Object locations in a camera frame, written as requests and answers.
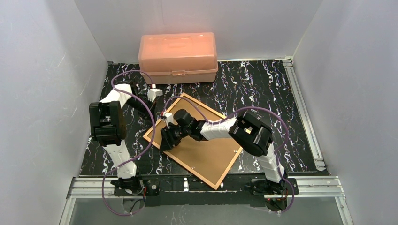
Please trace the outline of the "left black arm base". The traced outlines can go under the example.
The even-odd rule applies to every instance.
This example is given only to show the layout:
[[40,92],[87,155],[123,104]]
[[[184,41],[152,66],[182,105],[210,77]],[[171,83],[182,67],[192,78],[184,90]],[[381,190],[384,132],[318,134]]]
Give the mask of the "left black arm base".
[[118,178],[110,181],[115,196],[157,196],[160,192],[158,180],[148,180],[136,176],[128,179]]

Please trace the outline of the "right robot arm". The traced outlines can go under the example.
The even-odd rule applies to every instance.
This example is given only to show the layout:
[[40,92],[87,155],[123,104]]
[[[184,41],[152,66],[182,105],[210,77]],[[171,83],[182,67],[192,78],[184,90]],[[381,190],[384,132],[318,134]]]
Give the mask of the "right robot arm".
[[181,109],[174,113],[173,118],[176,124],[166,116],[166,126],[161,129],[161,151],[173,149],[187,136],[196,141],[232,138],[257,158],[266,180],[273,183],[286,181],[284,167],[277,159],[271,128],[250,112],[243,111],[230,119],[215,121],[198,120]]

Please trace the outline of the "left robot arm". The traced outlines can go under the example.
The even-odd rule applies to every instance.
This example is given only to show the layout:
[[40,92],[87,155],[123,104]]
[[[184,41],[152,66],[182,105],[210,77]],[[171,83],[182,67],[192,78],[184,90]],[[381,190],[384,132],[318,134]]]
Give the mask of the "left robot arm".
[[110,155],[117,167],[118,178],[130,179],[137,176],[138,169],[128,153],[125,138],[127,124],[123,115],[123,106],[129,105],[140,112],[144,119],[155,117],[156,98],[163,91],[152,85],[147,94],[137,94],[132,84],[117,84],[114,90],[99,102],[89,104],[89,116],[92,139]]

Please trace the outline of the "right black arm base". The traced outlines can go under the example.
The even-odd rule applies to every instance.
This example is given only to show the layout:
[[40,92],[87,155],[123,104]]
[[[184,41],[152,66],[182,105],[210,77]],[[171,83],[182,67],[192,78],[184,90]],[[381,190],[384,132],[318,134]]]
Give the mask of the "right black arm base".
[[279,183],[269,181],[267,179],[251,179],[250,191],[253,195],[298,195],[299,188],[295,178],[288,178],[286,182],[281,180]]

